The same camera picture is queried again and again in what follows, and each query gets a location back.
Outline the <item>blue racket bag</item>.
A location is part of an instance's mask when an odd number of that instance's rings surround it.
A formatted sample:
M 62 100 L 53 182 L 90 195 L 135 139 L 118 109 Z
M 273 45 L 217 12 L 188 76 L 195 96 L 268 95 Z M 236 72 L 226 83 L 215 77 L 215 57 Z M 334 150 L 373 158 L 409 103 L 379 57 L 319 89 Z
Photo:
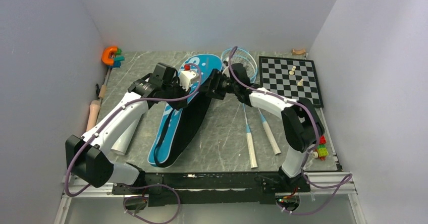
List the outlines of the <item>blue racket bag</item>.
M 214 54 L 198 54 L 188 58 L 179 68 L 178 75 L 188 63 L 196 64 L 202 73 L 202 83 L 212 70 L 222 70 L 221 58 Z M 197 93 L 187 99 L 186 108 L 175 110 L 166 104 L 161 123 L 150 149 L 147 161 L 154 167 L 171 166 L 198 132 L 208 111 L 212 98 L 205 93 Z

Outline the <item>white shuttlecock tube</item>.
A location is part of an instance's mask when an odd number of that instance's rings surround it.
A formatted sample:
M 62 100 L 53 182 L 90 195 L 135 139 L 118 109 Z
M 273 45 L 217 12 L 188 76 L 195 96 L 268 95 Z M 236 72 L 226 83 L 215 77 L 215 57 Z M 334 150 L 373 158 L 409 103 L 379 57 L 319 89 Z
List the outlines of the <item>white shuttlecock tube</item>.
M 121 134 L 114 145 L 111 147 L 111 152 L 117 155 L 125 155 L 127 153 L 130 142 L 134 136 L 136 128 L 141 118 L 134 120 L 130 126 Z

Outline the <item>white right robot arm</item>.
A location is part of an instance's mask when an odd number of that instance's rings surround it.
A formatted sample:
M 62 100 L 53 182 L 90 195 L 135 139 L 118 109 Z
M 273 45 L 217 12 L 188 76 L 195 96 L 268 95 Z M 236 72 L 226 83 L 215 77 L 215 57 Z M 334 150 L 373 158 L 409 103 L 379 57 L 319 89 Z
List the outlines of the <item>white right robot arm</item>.
M 319 144 L 325 129 L 310 100 L 294 100 L 270 92 L 249 79 L 242 64 L 229 66 L 229 76 L 219 70 L 201 84 L 200 92 L 210 98 L 224 99 L 227 93 L 249 106 L 265 110 L 282 120 L 289 149 L 278 177 L 279 187 L 291 191 L 297 186 L 297 176 L 303 172 L 308 154 Z

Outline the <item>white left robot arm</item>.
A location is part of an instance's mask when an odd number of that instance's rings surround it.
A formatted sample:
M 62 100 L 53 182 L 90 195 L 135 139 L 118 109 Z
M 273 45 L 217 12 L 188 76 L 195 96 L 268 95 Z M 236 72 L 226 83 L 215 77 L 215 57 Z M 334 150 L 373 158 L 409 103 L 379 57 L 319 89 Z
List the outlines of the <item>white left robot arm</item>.
M 110 161 L 107 154 L 112 146 L 154 104 L 164 101 L 177 109 L 194 96 L 202 84 L 202 70 L 187 63 L 182 71 L 158 63 L 154 71 L 134 81 L 115 108 L 97 125 L 78 137 L 71 135 L 66 147 L 66 181 L 75 174 L 88 185 L 101 187 L 105 183 L 120 183 L 133 194 L 145 187 L 145 172 L 129 164 Z

